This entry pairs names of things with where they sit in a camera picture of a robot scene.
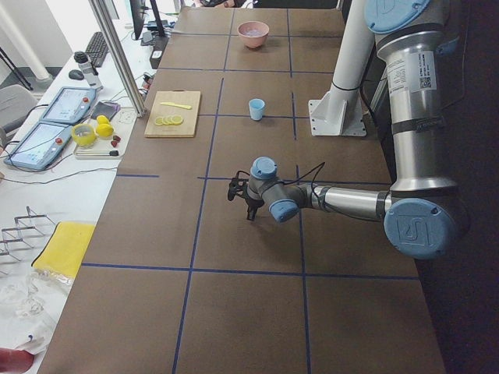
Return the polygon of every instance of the chair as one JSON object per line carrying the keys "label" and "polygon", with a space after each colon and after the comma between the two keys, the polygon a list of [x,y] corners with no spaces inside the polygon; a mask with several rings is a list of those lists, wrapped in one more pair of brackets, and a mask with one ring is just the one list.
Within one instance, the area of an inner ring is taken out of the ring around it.
{"label": "chair", "polygon": [[0,89],[0,147],[10,141],[23,124],[37,99],[26,88],[15,84]]}

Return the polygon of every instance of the white cup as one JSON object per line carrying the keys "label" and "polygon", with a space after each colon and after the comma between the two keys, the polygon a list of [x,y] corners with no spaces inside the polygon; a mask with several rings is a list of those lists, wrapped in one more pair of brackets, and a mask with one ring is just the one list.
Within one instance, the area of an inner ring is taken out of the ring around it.
{"label": "white cup", "polygon": [[262,99],[251,99],[249,101],[249,116],[254,121],[259,121],[264,116],[265,101]]}

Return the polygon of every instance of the wooden cutting board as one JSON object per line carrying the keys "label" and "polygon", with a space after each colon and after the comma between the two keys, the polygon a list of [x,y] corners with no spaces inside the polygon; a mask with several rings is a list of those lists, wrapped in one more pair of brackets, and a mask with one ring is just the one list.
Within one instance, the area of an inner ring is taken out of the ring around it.
{"label": "wooden cutting board", "polygon": [[[146,138],[192,138],[196,134],[197,115],[200,110],[200,91],[158,91],[147,120]],[[162,102],[191,105],[192,109],[184,109],[162,105]],[[181,115],[181,125],[156,125],[156,118]]]}

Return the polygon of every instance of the blue joint cap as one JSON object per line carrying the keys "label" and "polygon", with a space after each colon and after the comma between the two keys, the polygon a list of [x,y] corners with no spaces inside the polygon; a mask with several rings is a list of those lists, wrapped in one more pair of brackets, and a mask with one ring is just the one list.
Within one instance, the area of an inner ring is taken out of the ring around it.
{"label": "blue joint cap", "polygon": [[448,213],[424,199],[402,199],[393,204],[384,218],[384,232],[396,249],[415,259],[444,255],[458,236]]}
{"label": "blue joint cap", "polygon": [[258,157],[251,167],[251,175],[256,179],[272,179],[278,172],[278,166],[270,157]]}
{"label": "blue joint cap", "polygon": [[364,19],[375,34],[389,34],[400,30],[416,19],[430,0],[390,1],[367,0]]}
{"label": "blue joint cap", "polygon": [[271,212],[272,217],[279,222],[286,222],[290,218],[293,218],[299,211],[295,200],[291,199],[281,199],[274,201],[269,207],[268,211]]}

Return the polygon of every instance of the small red object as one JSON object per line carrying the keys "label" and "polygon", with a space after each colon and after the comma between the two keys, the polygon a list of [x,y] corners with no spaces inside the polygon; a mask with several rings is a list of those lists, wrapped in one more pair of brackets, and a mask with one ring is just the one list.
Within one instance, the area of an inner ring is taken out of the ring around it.
{"label": "small red object", "polygon": [[26,351],[0,348],[0,372],[20,374],[32,366],[34,356]]}

